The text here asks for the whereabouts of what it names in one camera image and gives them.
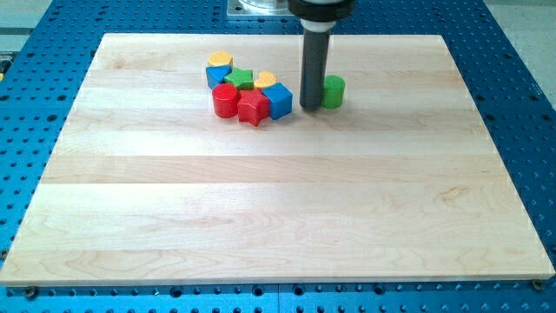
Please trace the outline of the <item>black robot arm flange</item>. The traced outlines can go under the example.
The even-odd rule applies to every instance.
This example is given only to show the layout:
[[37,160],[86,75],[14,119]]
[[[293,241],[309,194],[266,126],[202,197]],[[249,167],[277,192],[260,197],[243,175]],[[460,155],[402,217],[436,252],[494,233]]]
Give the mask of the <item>black robot arm flange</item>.
[[354,10],[355,0],[287,0],[288,10],[311,32],[328,32]]

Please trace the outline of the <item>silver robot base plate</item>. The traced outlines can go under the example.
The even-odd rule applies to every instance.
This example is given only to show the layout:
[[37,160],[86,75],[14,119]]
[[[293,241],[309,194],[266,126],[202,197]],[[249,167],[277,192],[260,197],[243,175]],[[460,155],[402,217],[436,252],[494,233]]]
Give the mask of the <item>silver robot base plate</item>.
[[229,17],[291,16],[287,0],[228,0]]

